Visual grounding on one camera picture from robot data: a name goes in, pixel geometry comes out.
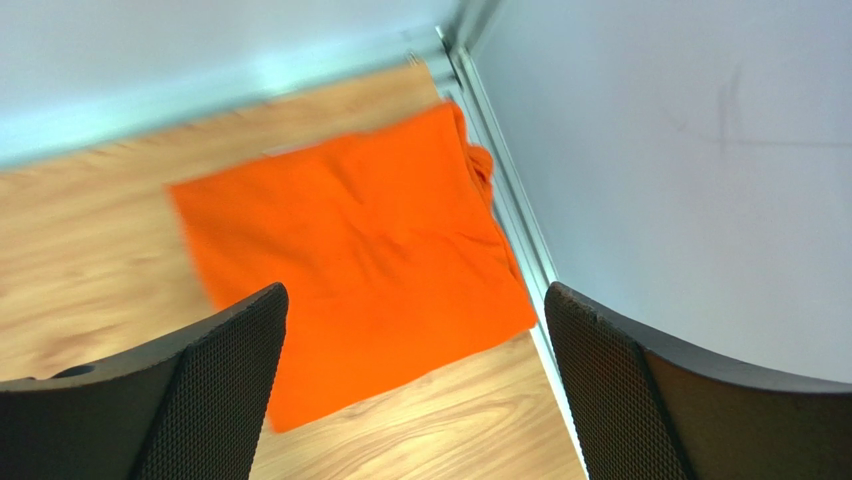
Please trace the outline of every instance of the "orange towel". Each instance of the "orange towel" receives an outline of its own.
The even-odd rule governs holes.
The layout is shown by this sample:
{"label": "orange towel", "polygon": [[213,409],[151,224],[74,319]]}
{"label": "orange towel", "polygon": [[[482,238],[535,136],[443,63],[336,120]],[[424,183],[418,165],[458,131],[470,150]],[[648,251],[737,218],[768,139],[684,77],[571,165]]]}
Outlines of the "orange towel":
{"label": "orange towel", "polygon": [[268,408],[276,431],[535,324],[491,216],[491,170],[445,103],[171,188],[217,308],[275,281],[290,292]]}

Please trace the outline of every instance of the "wooden table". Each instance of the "wooden table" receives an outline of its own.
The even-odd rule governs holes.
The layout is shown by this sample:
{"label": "wooden table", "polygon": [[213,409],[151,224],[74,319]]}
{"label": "wooden table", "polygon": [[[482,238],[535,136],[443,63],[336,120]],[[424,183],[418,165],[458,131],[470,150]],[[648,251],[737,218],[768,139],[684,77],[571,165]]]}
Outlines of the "wooden table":
{"label": "wooden table", "polygon": [[[0,380],[212,313],[163,188],[440,99],[406,66],[0,172]],[[582,478],[529,334],[283,435],[252,478]]]}

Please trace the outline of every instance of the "white panel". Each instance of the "white panel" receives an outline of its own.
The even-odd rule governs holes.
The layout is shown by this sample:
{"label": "white panel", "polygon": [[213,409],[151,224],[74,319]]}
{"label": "white panel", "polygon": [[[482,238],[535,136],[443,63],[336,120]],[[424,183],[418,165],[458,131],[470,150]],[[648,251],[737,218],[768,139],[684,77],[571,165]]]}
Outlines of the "white panel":
{"label": "white panel", "polygon": [[852,382],[852,7],[507,0],[474,60],[559,278]]}
{"label": "white panel", "polygon": [[[33,124],[37,123],[34,119],[65,122],[48,122],[40,132],[40,140],[50,146],[60,140],[73,143],[81,135],[77,132],[79,126],[69,121],[75,116],[80,123],[91,123],[89,130],[108,128],[110,121],[127,123],[124,115],[105,105],[130,105],[135,101],[143,104],[137,108],[145,108],[146,103],[170,99],[174,92],[184,101],[192,95],[183,92],[209,85],[233,88],[235,94],[240,89],[280,93],[276,89],[286,84],[281,78],[292,77],[288,69],[303,68],[305,59],[329,58],[341,52],[348,56],[352,45],[387,43],[388,39],[404,44],[410,39],[398,35],[400,32],[422,36],[422,32],[446,23],[457,3],[458,0],[3,2],[0,159],[16,153],[9,144],[17,145],[19,156],[27,154],[27,145],[18,145],[24,142],[18,137],[33,135]],[[204,98],[189,103],[201,105]]]}

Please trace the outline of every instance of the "metal edge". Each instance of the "metal edge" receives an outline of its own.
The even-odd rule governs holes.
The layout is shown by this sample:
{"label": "metal edge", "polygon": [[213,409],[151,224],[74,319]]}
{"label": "metal edge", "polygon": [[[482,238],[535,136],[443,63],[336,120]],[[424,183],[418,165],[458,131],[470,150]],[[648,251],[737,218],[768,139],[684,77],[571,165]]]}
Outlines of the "metal edge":
{"label": "metal edge", "polygon": [[583,472],[588,478],[583,451],[562,386],[544,316],[544,296],[550,283],[557,279],[556,268],[467,48],[451,50],[450,61],[458,75],[459,86],[448,87],[440,93],[457,100],[456,103],[459,103],[468,119],[471,140],[486,147],[494,157],[495,215],[518,259],[530,300],[538,314],[539,321],[530,333]]}
{"label": "metal edge", "polygon": [[436,86],[456,82],[439,31],[431,27],[308,53],[0,119],[0,170],[404,65],[412,56],[426,63]]}

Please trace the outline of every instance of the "gray panel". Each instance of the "gray panel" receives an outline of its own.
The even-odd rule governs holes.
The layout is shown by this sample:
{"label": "gray panel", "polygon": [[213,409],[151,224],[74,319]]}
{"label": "gray panel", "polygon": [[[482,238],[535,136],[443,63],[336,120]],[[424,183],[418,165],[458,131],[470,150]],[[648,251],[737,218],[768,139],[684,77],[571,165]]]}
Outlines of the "gray panel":
{"label": "gray panel", "polygon": [[474,61],[560,279],[852,381],[848,3],[506,1]]}

